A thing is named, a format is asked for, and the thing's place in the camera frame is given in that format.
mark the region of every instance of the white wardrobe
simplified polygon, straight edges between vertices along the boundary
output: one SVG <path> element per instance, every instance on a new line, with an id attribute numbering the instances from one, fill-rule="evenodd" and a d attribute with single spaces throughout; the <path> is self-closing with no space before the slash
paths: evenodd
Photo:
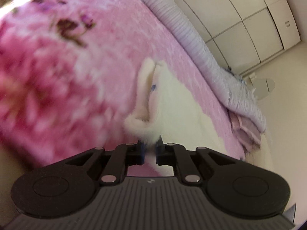
<path id="1" fill-rule="evenodd" d="M 300 42 L 286 0 L 174 0 L 222 67 L 244 73 Z"/>

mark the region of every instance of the pink floral blanket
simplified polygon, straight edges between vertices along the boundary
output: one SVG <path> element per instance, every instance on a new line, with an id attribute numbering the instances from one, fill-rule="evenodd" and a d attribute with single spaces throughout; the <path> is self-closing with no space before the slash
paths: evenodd
<path id="1" fill-rule="evenodd" d="M 10 1 L 0 0 L 1 139 L 32 165 L 135 141 L 122 123 L 146 57 L 165 60 L 229 155 L 244 155 L 226 109 L 142 1 L 29 0 L 6 14 Z"/>

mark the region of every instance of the logo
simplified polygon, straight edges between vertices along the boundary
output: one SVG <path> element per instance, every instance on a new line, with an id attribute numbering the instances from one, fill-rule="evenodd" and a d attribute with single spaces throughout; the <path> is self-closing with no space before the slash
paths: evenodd
<path id="1" fill-rule="evenodd" d="M 155 180 L 154 180 L 154 179 L 150 179 L 150 180 L 147 180 L 147 182 L 150 183 L 150 184 L 152 184 L 152 183 L 155 182 Z"/>

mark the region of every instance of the metal pin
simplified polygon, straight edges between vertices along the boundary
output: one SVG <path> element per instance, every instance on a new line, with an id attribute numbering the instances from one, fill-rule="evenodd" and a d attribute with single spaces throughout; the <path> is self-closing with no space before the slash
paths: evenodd
<path id="1" fill-rule="evenodd" d="M 201 180 L 201 178 L 197 175 L 187 175 L 185 177 L 185 180 L 187 182 L 199 182 Z"/>
<path id="2" fill-rule="evenodd" d="M 109 182 L 109 183 L 111 183 L 111 182 L 116 181 L 116 176 L 114 176 L 114 175 L 104 175 L 104 176 L 101 178 L 101 180 L 102 180 L 103 182 Z"/>

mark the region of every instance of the ribbed surface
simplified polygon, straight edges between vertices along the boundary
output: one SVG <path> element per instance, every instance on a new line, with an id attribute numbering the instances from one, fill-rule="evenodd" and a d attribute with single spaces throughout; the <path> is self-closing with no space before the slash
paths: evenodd
<path id="1" fill-rule="evenodd" d="M 20 215 L 6 230 L 288 230 L 282 216 L 242 220 L 213 207 L 197 187 L 177 178 L 127 177 L 115 187 L 104 187 L 95 200 L 74 215 L 42 220 Z"/>

